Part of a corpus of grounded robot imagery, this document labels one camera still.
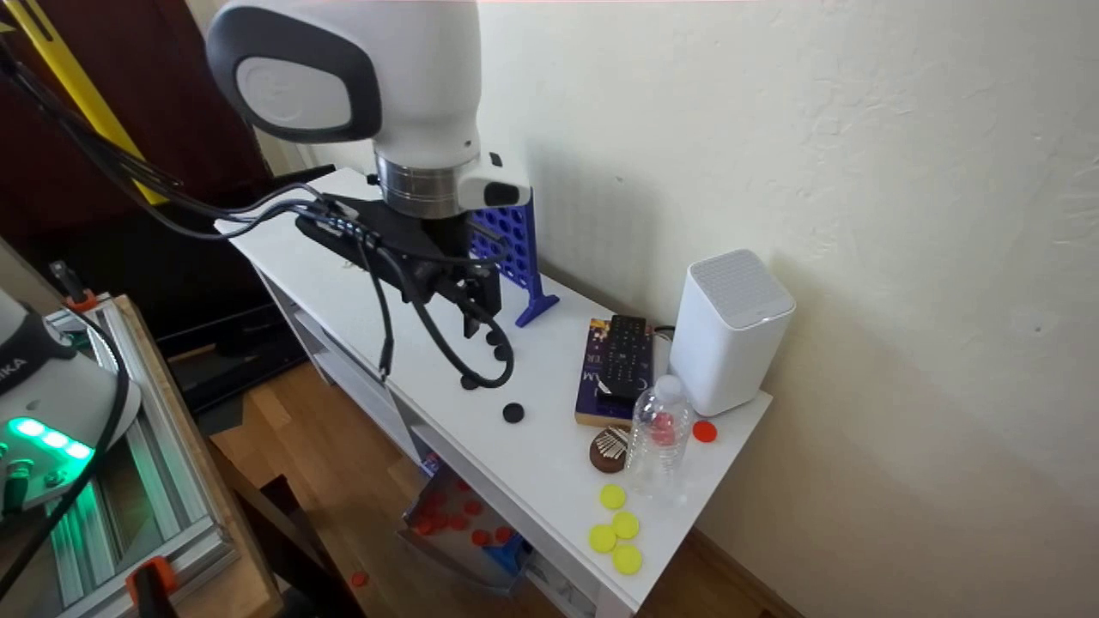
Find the white wall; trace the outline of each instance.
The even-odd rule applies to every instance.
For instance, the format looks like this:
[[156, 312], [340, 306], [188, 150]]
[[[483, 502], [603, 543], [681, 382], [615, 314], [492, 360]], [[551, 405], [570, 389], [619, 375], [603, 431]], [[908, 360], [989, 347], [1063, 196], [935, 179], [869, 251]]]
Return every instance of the white wall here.
[[541, 252], [801, 299], [703, 528], [807, 615], [1099, 615], [1099, 3], [493, 0]]

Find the white box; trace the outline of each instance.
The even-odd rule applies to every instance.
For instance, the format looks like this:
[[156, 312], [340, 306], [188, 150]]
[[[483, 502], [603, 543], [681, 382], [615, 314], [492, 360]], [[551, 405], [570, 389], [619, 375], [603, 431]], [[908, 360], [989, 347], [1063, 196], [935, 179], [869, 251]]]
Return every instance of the white box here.
[[758, 394], [797, 300], [753, 251], [689, 265], [670, 369], [694, 410], [718, 415]]

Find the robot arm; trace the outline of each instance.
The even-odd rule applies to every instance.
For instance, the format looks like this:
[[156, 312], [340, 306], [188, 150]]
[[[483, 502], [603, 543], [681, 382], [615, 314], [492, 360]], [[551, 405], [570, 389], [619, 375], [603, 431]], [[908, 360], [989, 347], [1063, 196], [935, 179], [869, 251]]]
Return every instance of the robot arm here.
[[473, 0], [237, 0], [206, 35], [225, 99], [286, 139], [373, 136], [383, 202], [417, 220], [528, 202], [480, 150]]

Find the black electronic device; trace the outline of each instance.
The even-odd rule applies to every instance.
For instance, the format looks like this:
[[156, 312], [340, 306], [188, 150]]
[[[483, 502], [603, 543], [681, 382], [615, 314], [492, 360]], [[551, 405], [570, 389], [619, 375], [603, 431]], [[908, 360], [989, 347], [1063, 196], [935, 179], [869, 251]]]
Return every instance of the black electronic device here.
[[[503, 308], [498, 268], [492, 260], [473, 260], [462, 252], [462, 245], [469, 245], [468, 215], [417, 220], [383, 202], [317, 196], [299, 213], [299, 228], [333, 252], [371, 271], [383, 318], [383, 342], [378, 360], [382, 382], [389, 377], [394, 352], [382, 281], [398, 289], [402, 300], [417, 308], [438, 352], [459, 369], [462, 389], [498, 389], [511, 377], [515, 348], [506, 330], [493, 322], [493, 312]], [[442, 339], [436, 318], [425, 312], [425, 300], [436, 291], [459, 308], [462, 335], [473, 335], [478, 326], [486, 326], [486, 342], [506, 363], [498, 377], [483, 377], [468, 366]]]
[[383, 202], [318, 196], [299, 228], [340, 258], [378, 271], [406, 300], [449, 299], [468, 318], [486, 322], [503, 308], [498, 271], [469, 260], [468, 220], [417, 220]]
[[612, 314], [598, 366], [598, 398], [632, 405], [654, 382], [654, 335], [639, 314]]

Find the wooden floor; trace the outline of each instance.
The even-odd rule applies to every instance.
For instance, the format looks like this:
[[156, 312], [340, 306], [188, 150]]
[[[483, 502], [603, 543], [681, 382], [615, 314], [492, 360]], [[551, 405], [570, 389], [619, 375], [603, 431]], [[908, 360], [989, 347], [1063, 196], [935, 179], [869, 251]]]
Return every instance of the wooden floor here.
[[[243, 398], [243, 424], [214, 440], [248, 481], [264, 482], [279, 472], [288, 478], [338, 566], [347, 581], [361, 583], [356, 597], [371, 618], [557, 615], [536, 585], [523, 585], [515, 597], [493, 597], [406, 544], [402, 510], [420, 494], [422, 472], [340, 389], [323, 383], [312, 366], [254, 389]], [[789, 612], [758, 590], [709, 538], [689, 535], [641, 615], [757, 618]]]

